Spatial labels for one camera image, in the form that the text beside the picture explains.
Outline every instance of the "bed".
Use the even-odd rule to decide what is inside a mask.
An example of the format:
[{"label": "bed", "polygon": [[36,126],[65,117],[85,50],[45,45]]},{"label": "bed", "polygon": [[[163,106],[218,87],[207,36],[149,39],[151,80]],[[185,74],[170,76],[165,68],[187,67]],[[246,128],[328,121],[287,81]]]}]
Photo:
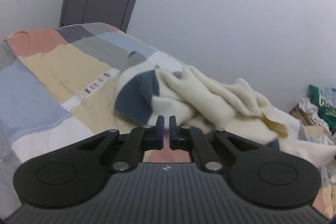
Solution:
[{"label": "bed", "polygon": [[[280,150],[319,167],[336,153],[334,147],[307,153],[299,120],[273,107],[245,81],[220,84],[105,23],[9,35],[0,47],[0,79],[2,219],[21,206],[12,185],[21,163],[111,128],[128,133],[153,123],[161,112],[205,133],[225,126],[262,144],[276,142]],[[317,152],[324,148],[319,145],[313,146]],[[162,152],[149,151],[144,161],[189,160],[186,152],[169,150],[167,140]],[[316,208],[325,214],[318,201]]]}]

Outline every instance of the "white cloth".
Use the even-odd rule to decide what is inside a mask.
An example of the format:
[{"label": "white cloth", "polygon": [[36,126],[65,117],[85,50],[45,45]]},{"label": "white cloth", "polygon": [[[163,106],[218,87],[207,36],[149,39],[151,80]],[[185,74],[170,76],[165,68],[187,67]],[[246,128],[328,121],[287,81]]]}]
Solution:
[{"label": "white cloth", "polygon": [[300,122],[281,112],[243,79],[233,85],[221,84],[196,68],[185,66],[182,77],[156,70],[160,96],[152,100],[153,114],[168,119],[176,115],[178,124],[196,126],[209,132],[217,127],[260,144],[279,138],[280,150],[322,166],[334,160],[336,146],[298,140]]},{"label": "white cloth", "polygon": [[308,115],[308,117],[319,126],[322,126],[329,130],[328,124],[319,117],[318,111],[319,108],[315,105],[313,105],[309,98],[303,98],[299,101],[299,108]]}]

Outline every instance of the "light blue fabric patch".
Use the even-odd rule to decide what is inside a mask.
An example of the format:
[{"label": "light blue fabric patch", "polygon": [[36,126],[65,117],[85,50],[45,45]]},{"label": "light blue fabric patch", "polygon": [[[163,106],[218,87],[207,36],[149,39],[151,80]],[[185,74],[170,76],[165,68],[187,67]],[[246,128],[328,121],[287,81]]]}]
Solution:
[{"label": "light blue fabric patch", "polygon": [[150,57],[156,50],[139,41],[133,40],[119,32],[106,32],[97,35],[102,40],[108,41],[117,47],[127,50],[128,53],[136,51],[144,55],[146,58]]},{"label": "light blue fabric patch", "polygon": [[71,116],[20,60],[0,72],[0,83],[0,131],[10,144]]}]

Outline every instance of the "gray fabric patch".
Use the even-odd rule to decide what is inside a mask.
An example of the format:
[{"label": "gray fabric patch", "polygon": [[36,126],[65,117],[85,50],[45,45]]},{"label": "gray fabric patch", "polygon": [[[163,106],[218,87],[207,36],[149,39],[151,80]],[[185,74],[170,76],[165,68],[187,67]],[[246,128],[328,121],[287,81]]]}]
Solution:
[{"label": "gray fabric patch", "polygon": [[138,64],[141,64],[145,61],[146,61],[146,58],[141,53],[136,52],[136,51],[130,52],[127,58],[126,65],[124,67],[124,71]]},{"label": "gray fabric patch", "polygon": [[111,30],[110,32],[102,33],[97,35],[100,39],[106,40],[113,45],[116,45],[120,48],[127,50],[128,53],[137,51],[144,55],[146,58],[149,58],[152,54],[156,52],[156,49],[139,42],[132,37],[126,36],[124,33],[115,32]]},{"label": "gray fabric patch", "polygon": [[0,44],[0,71],[9,67],[11,64],[15,62],[17,57],[13,53],[13,50],[8,45],[7,40],[4,40]]},{"label": "gray fabric patch", "polygon": [[0,218],[2,219],[8,218],[22,205],[13,186],[13,175],[20,164],[6,138],[0,133]]},{"label": "gray fabric patch", "polygon": [[132,78],[119,92],[114,108],[134,122],[145,125],[152,115],[152,97],[159,96],[159,82],[154,70]]},{"label": "gray fabric patch", "polygon": [[268,144],[266,144],[267,146],[280,150],[280,145],[279,145],[279,140],[276,138],[275,140],[269,142]]},{"label": "gray fabric patch", "polygon": [[94,34],[85,30],[81,25],[65,26],[56,31],[68,42],[72,43],[84,37],[93,37]]},{"label": "gray fabric patch", "polygon": [[128,52],[98,37],[82,38],[72,45],[112,68],[123,70],[126,65]]},{"label": "gray fabric patch", "polygon": [[178,79],[181,79],[182,78],[182,71],[174,71],[173,72],[173,75],[178,78]]},{"label": "gray fabric patch", "polygon": [[306,135],[306,132],[305,132],[305,128],[304,128],[303,123],[301,121],[300,121],[300,130],[299,130],[298,140],[308,141],[307,135]]}]

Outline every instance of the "circular mount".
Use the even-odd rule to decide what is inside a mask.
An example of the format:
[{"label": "circular mount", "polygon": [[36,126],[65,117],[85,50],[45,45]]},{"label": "circular mount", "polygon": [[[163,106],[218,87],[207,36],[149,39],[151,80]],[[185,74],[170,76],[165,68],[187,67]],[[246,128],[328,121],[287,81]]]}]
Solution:
[{"label": "circular mount", "polygon": [[306,160],[260,148],[238,155],[229,182],[237,194],[252,203],[284,209],[310,204],[320,190],[321,178]]},{"label": "circular mount", "polygon": [[13,184],[27,204],[65,208],[85,202],[103,187],[106,171],[90,151],[54,151],[33,158],[16,170]]}]

